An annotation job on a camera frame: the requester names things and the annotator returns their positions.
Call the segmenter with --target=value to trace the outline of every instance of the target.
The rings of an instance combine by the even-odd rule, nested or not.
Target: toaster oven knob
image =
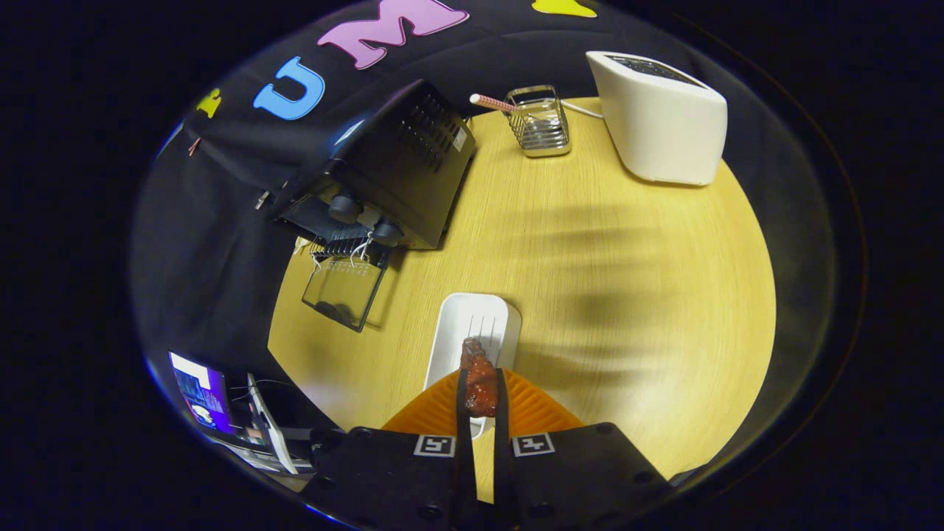
[[[400,243],[400,239],[403,238],[403,231],[389,221],[380,221],[374,226],[374,233],[371,234],[371,237],[379,244],[396,247]]]
[[[341,194],[333,197],[328,206],[328,214],[331,217],[347,224],[357,221],[357,216],[361,215],[361,212],[363,212],[361,203]]]

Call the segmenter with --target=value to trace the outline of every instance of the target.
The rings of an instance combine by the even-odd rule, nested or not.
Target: round table
[[[570,100],[599,112],[597,98]],[[504,116],[479,151],[439,249],[394,259],[361,334],[302,303],[292,258],[269,349],[345,429],[380,427],[423,390],[439,306],[454,292],[520,311],[514,371],[586,423],[614,422],[666,478],[706,463],[745,418],[775,326],[764,235],[722,162],[705,187],[633,176],[600,119],[567,111],[573,150],[523,155]],[[494,430],[473,442],[492,500]]]

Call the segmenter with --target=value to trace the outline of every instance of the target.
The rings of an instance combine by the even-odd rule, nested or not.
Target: monitor screen
[[[173,352],[171,366],[177,386],[183,394],[194,419],[203,426],[227,434],[235,434],[227,406],[227,386],[223,373],[206,368]]]

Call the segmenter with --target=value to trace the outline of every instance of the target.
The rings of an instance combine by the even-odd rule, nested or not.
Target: blue letter u
[[[252,106],[256,109],[262,107],[283,120],[297,120],[314,109],[314,106],[321,101],[321,96],[325,94],[325,80],[299,64],[300,59],[300,57],[289,59],[276,72],[276,79],[290,77],[301,83],[305,87],[305,95],[301,96],[301,99],[293,101],[277,93],[275,86],[269,83],[256,94]]]

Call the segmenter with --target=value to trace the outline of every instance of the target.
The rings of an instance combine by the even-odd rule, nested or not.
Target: dark background
[[[181,444],[182,424],[144,372],[123,260],[134,194],[180,111],[263,46],[341,4],[2,7],[14,153],[5,225],[25,230],[8,244],[18,275],[6,283],[14,344],[5,388],[26,430],[6,452],[14,466],[3,503],[25,514],[5,510],[5,518],[56,528],[317,527],[306,509],[196,441]],[[940,282],[929,275],[939,254],[930,183],[942,137],[933,122],[934,14],[918,2],[659,7],[627,5],[646,17],[675,12],[716,35],[809,111],[847,165],[869,252],[865,321],[831,398],[755,474],[667,524],[940,522],[932,485],[944,441],[932,362],[944,343],[935,326]]]

